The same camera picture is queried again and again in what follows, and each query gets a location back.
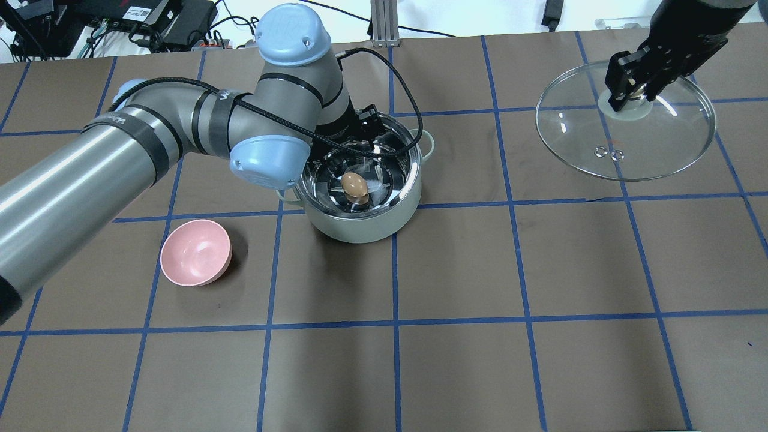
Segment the white pot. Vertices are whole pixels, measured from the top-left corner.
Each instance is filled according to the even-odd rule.
[[[387,238],[402,228],[413,216],[422,196],[422,165],[429,160],[435,150],[435,140],[429,132],[423,135],[430,140],[429,153],[422,157],[421,149],[415,146],[417,157],[410,164],[406,185],[399,194],[399,200],[385,211],[362,218],[341,218],[328,214],[319,204],[308,200],[298,188],[294,188],[296,200],[288,200],[277,192],[281,200],[287,204],[304,208],[310,222],[331,238],[346,243],[370,243]]]

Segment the sticker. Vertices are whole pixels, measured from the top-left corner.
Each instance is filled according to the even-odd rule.
[[[152,13],[152,9],[138,8],[131,6],[128,11],[123,15],[123,19],[130,19],[131,21],[144,22],[147,20],[149,14]]]

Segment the bowl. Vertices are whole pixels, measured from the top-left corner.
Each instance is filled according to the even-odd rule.
[[[170,233],[160,252],[160,266],[169,281],[199,287],[218,279],[232,260],[230,236],[221,225],[197,219]]]

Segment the black band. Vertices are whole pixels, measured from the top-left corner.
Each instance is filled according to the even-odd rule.
[[[0,276],[0,325],[4,324],[22,307],[22,296],[13,286]]]
[[[157,120],[160,120],[160,123],[162,123],[174,136],[174,140],[176,140],[176,146],[178,146],[179,148],[179,158],[181,158],[181,156],[184,155],[184,146],[181,144],[181,136],[179,136],[179,133],[176,132],[176,129],[170,123],[170,121],[168,121],[167,118],[163,117],[159,112],[155,111],[154,109],[144,105],[130,104],[130,105],[126,105],[125,108],[138,108],[142,111],[146,111],[150,115],[153,115]]]
[[[230,117],[235,108],[235,101],[250,93],[237,90],[222,89],[214,102],[214,109],[210,113],[208,122],[208,141],[211,147],[220,142],[227,143],[227,150],[232,151],[230,145]]]
[[[119,112],[109,112],[100,117],[96,117],[91,123],[85,125],[83,132],[97,125],[107,125],[118,128],[133,138],[147,152],[149,158],[154,164],[154,183],[156,184],[170,167],[168,160],[168,151],[163,142],[154,133],[154,129],[147,123],[130,115]]]
[[[282,81],[288,81],[292,84],[298,85],[299,87],[303,88],[304,90],[307,90],[309,93],[312,93],[315,95],[318,101],[320,101],[320,104],[323,104],[323,95],[317,91],[317,89],[311,85],[309,82],[304,81],[303,79],[299,77],[295,77],[293,75],[283,74],[280,72],[269,72],[264,75],[261,75],[259,77],[259,81],[265,80],[265,79],[279,79]]]
[[[203,143],[200,142],[200,110],[203,109],[203,103],[210,94],[210,91],[205,91],[200,95],[194,105],[194,111],[192,111],[192,143],[203,155],[207,155],[208,152],[205,151]]]
[[[336,96],[333,96],[330,101],[325,103],[321,108],[328,108],[329,106],[333,105],[333,102],[336,101],[336,99],[341,96],[341,91],[344,89],[344,81],[342,81],[341,85],[339,86],[339,91],[336,93]]]

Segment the robotic arm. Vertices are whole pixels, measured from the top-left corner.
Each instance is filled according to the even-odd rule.
[[[605,84],[614,111],[629,101],[653,101],[668,84],[688,76],[727,42],[726,35],[757,0],[663,0],[639,49],[611,57]]]
[[[186,153],[229,159],[235,175],[287,189],[310,147],[323,155],[328,143],[381,132],[375,107],[354,110],[312,9],[272,9],[257,37],[266,64],[254,94],[186,78],[141,82],[117,111],[0,188],[0,324]],[[297,127],[328,139],[313,144]]]

